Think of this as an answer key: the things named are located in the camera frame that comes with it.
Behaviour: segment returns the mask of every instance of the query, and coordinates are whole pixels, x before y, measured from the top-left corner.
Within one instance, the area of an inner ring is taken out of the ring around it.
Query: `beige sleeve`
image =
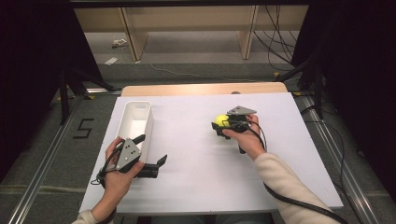
[[[86,210],[78,214],[77,220],[72,224],[94,224],[98,221],[93,217],[91,210]]]
[[[330,208],[307,188],[298,176],[277,155],[263,153],[254,161],[259,176],[263,182],[276,193],[294,200]],[[300,206],[283,203],[276,199],[276,205],[287,224],[291,223],[338,223],[330,217],[325,217],[315,211]]]

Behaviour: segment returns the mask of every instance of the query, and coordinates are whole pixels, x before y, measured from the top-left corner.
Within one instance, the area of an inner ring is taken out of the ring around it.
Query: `yellow object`
[[[227,120],[227,115],[218,115],[215,119],[215,124],[219,125],[220,127],[230,127],[230,123]]]

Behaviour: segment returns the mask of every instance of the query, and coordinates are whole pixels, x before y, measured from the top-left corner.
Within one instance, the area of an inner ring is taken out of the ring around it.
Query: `white table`
[[[282,158],[332,208],[343,206],[289,93],[120,97],[114,107],[92,179],[105,162],[123,107],[149,101],[154,127],[148,162],[168,155],[156,179],[135,179],[118,213],[139,216],[220,214],[272,211],[266,192],[247,155],[234,140],[218,137],[211,121],[237,105],[258,111],[268,151]],[[104,190],[89,184],[80,210],[91,209]]]

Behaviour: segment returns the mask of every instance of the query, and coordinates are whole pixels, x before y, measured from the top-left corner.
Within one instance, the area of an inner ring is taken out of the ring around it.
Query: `human hand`
[[[247,121],[251,124],[250,128],[254,132],[260,134],[260,128],[258,126],[259,118],[256,115],[251,114],[247,115]],[[253,160],[256,160],[260,154],[265,153],[260,139],[250,130],[247,130],[243,133],[237,133],[230,129],[223,129],[222,132],[225,135],[235,139],[239,146],[244,149],[249,157]]]
[[[116,149],[117,145],[122,141],[120,137],[117,137],[106,150],[106,160],[110,157],[111,153]],[[116,154],[108,165],[116,164],[119,154]],[[105,194],[109,194],[112,197],[122,199],[123,196],[128,192],[134,177],[139,174],[145,163],[138,161],[130,171],[123,174],[118,171],[106,173],[105,181]]]
[[[117,145],[122,141],[117,137],[106,150],[106,161],[111,153],[116,149]],[[108,165],[116,164],[118,154],[115,155]],[[119,171],[106,173],[105,177],[105,194],[101,201],[92,209],[92,215],[97,221],[105,220],[112,211],[117,207],[123,196],[128,192],[134,177],[139,174],[145,163],[138,161],[130,171],[123,174]]]

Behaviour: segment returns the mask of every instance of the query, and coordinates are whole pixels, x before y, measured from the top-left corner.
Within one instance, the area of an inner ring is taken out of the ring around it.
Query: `white box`
[[[139,143],[137,147],[142,153],[139,160],[146,162],[149,154],[149,140],[151,138],[152,126],[153,117],[150,102],[131,101],[124,107],[120,126],[115,138],[120,136],[122,139],[134,139],[141,134],[145,134],[145,141]]]

